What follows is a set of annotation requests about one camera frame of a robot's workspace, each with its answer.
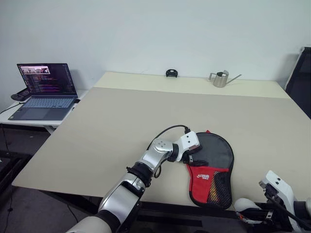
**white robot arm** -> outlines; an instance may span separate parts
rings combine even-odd
[[[67,233],[114,233],[129,225],[139,210],[139,201],[151,178],[166,160],[180,161],[185,151],[200,146],[195,132],[191,131],[172,143],[156,138],[143,156],[127,167],[127,173],[103,198],[98,213],[81,220]]]
[[[292,188],[273,171],[268,171],[259,182],[267,203],[254,203],[240,198],[234,206],[240,219],[253,224],[258,232],[310,232],[311,198],[297,201]]]

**silver robot arm segment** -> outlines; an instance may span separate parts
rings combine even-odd
[[[114,233],[123,225],[130,225],[139,207],[140,198],[150,186],[151,178],[166,160],[180,161],[186,150],[200,145],[196,133],[191,131],[177,140],[156,138],[143,156],[127,167],[127,173],[103,198],[98,213],[86,217],[67,233]]]

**power cord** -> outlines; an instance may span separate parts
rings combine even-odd
[[[296,217],[295,215],[293,215],[291,212],[289,212],[287,209],[285,209],[283,206],[281,206],[276,200],[274,200],[273,197],[270,196],[266,196],[268,200],[270,200],[279,210],[283,211],[284,213],[287,214],[288,217],[292,218],[293,220],[295,220],[296,222],[298,222],[299,224],[303,225],[304,227],[308,228],[307,231],[311,231],[311,225],[309,225],[308,223],[306,223],[304,220]]]
[[[185,126],[185,125],[173,125],[173,126],[170,126],[170,127],[166,128],[166,129],[163,130],[162,132],[160,132],[157,136],[155,136],[155,138],[154,138],[153,140],[155,140],[156,138],[160,137],[160,136],[161,136],[162,134],[164,134],[166,131],[168,131],[168,130],[170,130],[170,129],[173,129],[173,128],[177,128],[177,127],[183,127],[183,128],[185,128],[185,134],[186,134],[186,133],[189,133],[189,132],[191,131],[190,128],[188,128],[188,127]],[[153,140],[150,142],[149,146],[147,147],[147,150],[148,150],[149,147],[151,146],[151,143],[153,142]],[[154,178],[158,178],[158,177],[160,176],[161,171],[162,171],[161,165],[162,165],[162,163],[164,163],[166,160],[167,160],[167,159],[165,159],[165,160],[163,160],[163,161],[161,162],[159,168],[155,171]]]
[[[69,205],[67,205],[69,211],[72,213],[73,217],[75,218],[75,220],[77,221],[77,223],[79,222],[76,215],[73,213],[73,211],[70,209]]]
[[[170,126],[170,127],[166,128],[165,130],[163,130],[161,133],[159,133],[157,136],[155,136],[155,138],[153,140],[155,140],[156,138],[158,138],[159,136],[164,134],[167,130],[170,130],[172,128],[177,128],[177,127],[184,127],[185,128],[185,133],[189,133],[190,132],[190,129],[187,126],[185,126],[185,125],[173,125],[173,126]],[[151,146],[151,143],[153,142],[153,140],[150,142],[149,146],[147,147],[147,150]]]
[[[3,133],[3,137],[4,137],[4,141],[5,141],[6,151],[7,151],[7,154],[10,155],[10,151],[9,151],[9,147],[8,147],[8,142],[6,140],[6,135],[5,135],[3,124],[1,124],[1,127],[2,127],[2,133]],[[12,208],[12,203],[13,203],[13,187],[12,187],[12,179],[13,179],[13,177],[12,177],[12,174],[13,174],[13,165],[11,166],[11,174],[10,174],[10,185],[11,185],[11,189],[10,189],[10,207],[7,210],[8,211],[8,215],[6,217],[6,223],[5,223],[5,227],[4,227],[3,233],[5,233],[6,229],[8,228],[9,216],[10,216],[10,213],[13,211],[13,208]]]
[[[1,113],[4,113],[5,111],[7,111],[7,110],[9,110],[9,109],[11,109],[11,108],[14,108],[14,107],[16,107],[16,106],[19,106],[20,104],[24,104],[24,103],[18,102],[18,104],[14,105],[14,106],[12,106],[12,107],[9,107],[9,108],[7,108],[7,109],[5,109],[5,110],[3,110],[2,112],[0,112],[0,114],[1,114]]]

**laptop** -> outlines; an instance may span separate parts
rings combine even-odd
[[[78,98],[66,63],[17,64],[31,94],[9,120],[62,120]]]

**white desk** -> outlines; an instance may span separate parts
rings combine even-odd
[[[78,99],[82,99],[86,94],[87,90],[77,90]],[[8,108],[18,104],[18,101],[11,104]],[[8,120],[8,118],[16,112],[17,109],[19,109],[21,105],[18,105],[14,108],[11,108],[2,114],[0,114],[0,123],[3,124],[11,124],[11,125],[27,125],[27,126],[40,126],[45,127],[49,133],[53,132],[53,128],[58,127],[63,120]]]
[[[131,90],[123,89],[128,85]],[[158,91],[148,89],[154,85]],[[234,201],[265,201],[258,182],[268,170],[286,180],[298,199],[311,194],[311,121],[275,82],[236,80],[216,88],[204,79],[112,72],[88,92],[13,185],[102,197],[153,137],[174,124],[195,132],[208,129],[229,142],[235,155]],[[174,140],[182,133],[176,129],[163,137]],[[184,164],[164,163],[142,200],[194,206],[188,186]]]

